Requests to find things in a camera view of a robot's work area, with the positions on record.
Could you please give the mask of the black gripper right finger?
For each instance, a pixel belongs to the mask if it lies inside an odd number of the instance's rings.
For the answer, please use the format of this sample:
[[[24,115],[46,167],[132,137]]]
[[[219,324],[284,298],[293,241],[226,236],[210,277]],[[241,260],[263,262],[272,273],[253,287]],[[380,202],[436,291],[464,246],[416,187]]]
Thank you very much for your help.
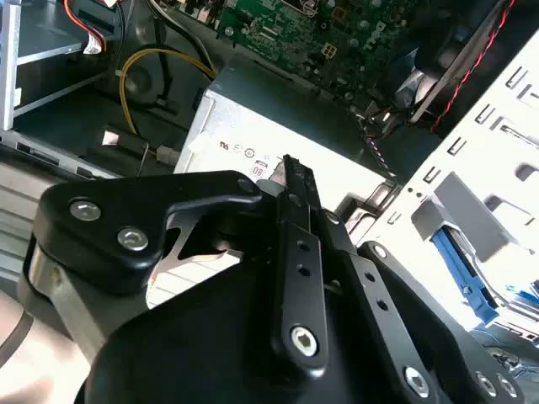
[[[366,379],[388,403],[522,403],[514,378],[378,242],[356,248],[320,205],[311,169],[301,184],[347,308],[375,358]]]

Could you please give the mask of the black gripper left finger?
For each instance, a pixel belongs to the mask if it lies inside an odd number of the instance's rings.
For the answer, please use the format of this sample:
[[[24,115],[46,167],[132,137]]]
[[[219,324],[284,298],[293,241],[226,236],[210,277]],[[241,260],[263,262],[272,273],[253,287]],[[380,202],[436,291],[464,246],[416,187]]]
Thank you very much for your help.
[[[281,162],[271,196],[234,171],[63,183],[40,199],[24,271],[89,361],[137,339],[180,364],[253,346],[291,373],[328,366],[311,169]],[[167,258],[235,249],[241,263],[149,309]]]

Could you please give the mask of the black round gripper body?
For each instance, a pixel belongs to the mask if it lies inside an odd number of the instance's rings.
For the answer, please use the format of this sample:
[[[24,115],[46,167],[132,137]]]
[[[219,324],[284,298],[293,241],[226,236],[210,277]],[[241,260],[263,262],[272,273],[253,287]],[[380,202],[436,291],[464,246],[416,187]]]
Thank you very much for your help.
[[[400,403],[344,295],[324,289],[329,363],[292,374],[270,347],[269,270],[237,265],[132,319],[100,350],[88,403]]]

